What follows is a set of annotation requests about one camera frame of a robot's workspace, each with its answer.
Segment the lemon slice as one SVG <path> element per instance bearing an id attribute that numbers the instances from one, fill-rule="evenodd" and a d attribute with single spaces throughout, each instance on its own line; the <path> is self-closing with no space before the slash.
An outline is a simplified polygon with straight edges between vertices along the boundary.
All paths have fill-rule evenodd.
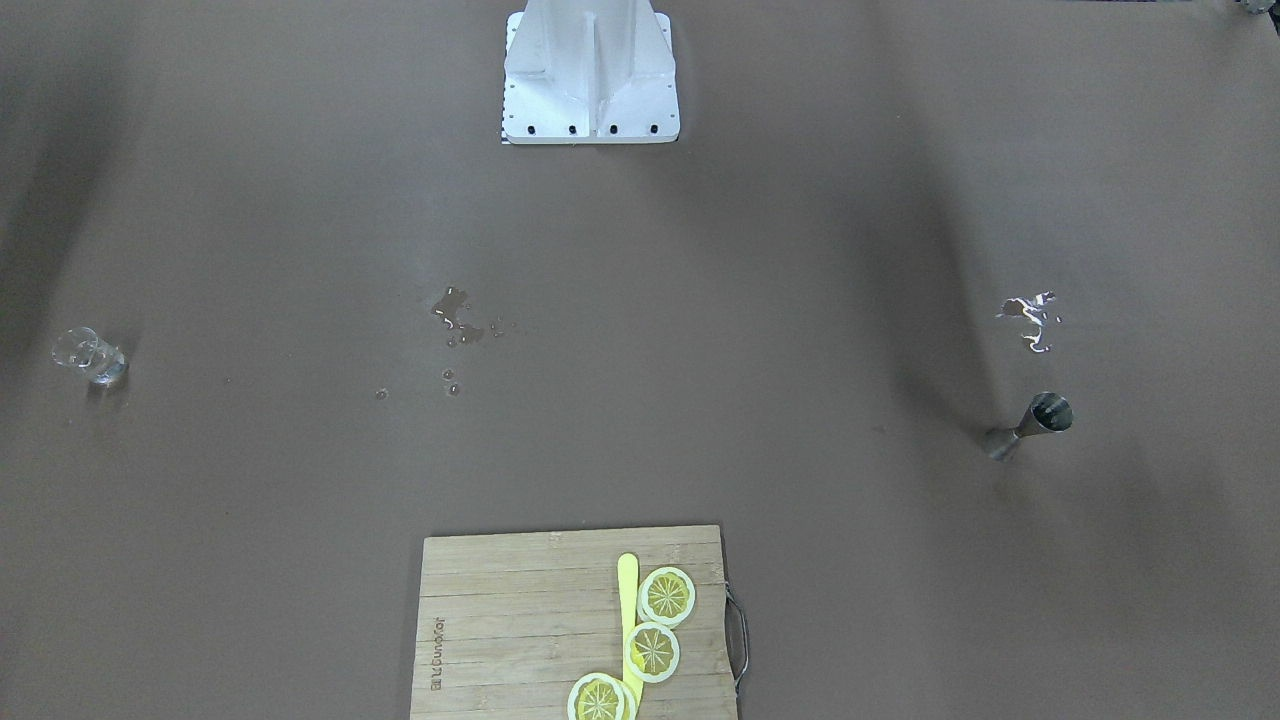
<path id="1" fill-rule="evenodd" d="M 658 568 L 637 588 L 637 615 L 646 623 L 675 629 L 692 614 L 696 600 L 696 587 L 685 570 Z"/>
<path id="2" fill-rule="evenodd" d="M 648 621 L 637 624 L 625 637 L 622 655 L 627 676 L 658 684 L 675 675 L 682 651 L 672 628 Z"/>
<path id="3" fill-rule="evenodd" d="M 564 714 L 570 720 L 635 719 L 637 702 L 622 680 L 605 673 L 589 673 L 570 689 Z"/>

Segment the yellow plastic knife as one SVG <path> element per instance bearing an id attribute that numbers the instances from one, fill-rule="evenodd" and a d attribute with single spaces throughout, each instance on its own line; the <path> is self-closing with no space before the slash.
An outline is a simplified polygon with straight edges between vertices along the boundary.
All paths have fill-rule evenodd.
<path id="1" fill-rule="evenodd" d="M 621 635 L 622 635 L 622 674 L 621 682 L 627 691 L 628 711 L 627 719 L 637 716 L 640 700 L 643 697 L 644 683 L 628 666 L 628 638 L 637 625 L 637 588 L 639 588 L 639 561 L 634 553 L 626 552 L 618 556 L 617 587 L 620 596 Z"/>

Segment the lemon slice upper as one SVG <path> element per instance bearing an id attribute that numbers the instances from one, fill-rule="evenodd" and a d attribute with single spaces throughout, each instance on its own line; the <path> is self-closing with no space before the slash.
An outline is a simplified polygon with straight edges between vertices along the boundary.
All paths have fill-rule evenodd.
<path id="1" fill-rule="evenodd" d="M 685 570 L 658 568 L 637 588 L 637 615 L 646 623 L 675 629 L 692 614 L 696 600 L 696 587 Z"/>

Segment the lemon slice middle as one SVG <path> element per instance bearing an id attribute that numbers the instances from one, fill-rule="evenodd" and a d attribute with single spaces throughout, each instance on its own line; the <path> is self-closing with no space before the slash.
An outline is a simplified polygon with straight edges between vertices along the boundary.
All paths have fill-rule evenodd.
<path id="1" fill-rule="evenodd" d="M 648 621 L 637 624 L 625 637 L 622 655 L 627 676 L 658 684 L 675 675 L 682 651 L 672 628 Z"/>

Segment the bamboo cutting board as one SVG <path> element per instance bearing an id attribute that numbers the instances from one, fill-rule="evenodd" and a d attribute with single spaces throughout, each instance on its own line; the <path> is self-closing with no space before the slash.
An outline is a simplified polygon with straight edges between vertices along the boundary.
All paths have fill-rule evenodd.
<path id="1" fill-rule="evenodd" d="M 422 543 L 412 719 L 567 719 L 575 682 L 625 674 L 617 564 L 672 566 L 696 603 L 682 660 L 648 685 L 640 719 L 736 719 L 721 529 L 716 525 L 429 537 Z"/>

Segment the lemon slice lower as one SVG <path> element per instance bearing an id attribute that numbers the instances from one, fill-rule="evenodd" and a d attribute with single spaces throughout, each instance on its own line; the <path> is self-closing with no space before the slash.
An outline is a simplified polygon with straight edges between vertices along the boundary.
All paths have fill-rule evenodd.
<path id="1" fill-rule="evenodd" d="M 637 702 L 622 680 L 605 673 L 589 673 L 570 689 L 564 714 L 570 720 L 635 719 Z"/>

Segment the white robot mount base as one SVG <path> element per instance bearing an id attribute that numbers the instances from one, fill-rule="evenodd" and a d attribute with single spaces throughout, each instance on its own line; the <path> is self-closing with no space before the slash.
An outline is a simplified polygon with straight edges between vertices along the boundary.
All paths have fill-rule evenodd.
<path id="1" fill-rule="evenodd" d="M 673 26 L 652 3 L 529 1 L 504 41 L 502 142 L 678 140 Z"/>

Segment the steel jigger measuring cup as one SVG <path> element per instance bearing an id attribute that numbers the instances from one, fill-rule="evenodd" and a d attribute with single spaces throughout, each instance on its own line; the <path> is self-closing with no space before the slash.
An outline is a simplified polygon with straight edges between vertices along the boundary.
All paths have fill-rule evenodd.
<path id="1" fill-rule="evenodd" d="M 988 457 L 1004 462 L 1014 455 L 1023 439 L 1062 433 L 1073 423 L 1074 413 L 1065 396 L 1052 391 L 1039 392 L 1030 398 L 1016 425 L 987 430 L 980 447 Z"/>

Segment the small clear glass cup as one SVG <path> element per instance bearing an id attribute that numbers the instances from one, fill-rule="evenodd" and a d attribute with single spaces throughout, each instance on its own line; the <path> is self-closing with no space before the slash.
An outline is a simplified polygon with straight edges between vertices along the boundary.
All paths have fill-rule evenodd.
<path id="1" fill-rule="evenodd" d="M 127 355 L 88 327 L 60 333 L 51 347 L 51 359 L 97 387 L 116 384 L 129 368 Z"/>

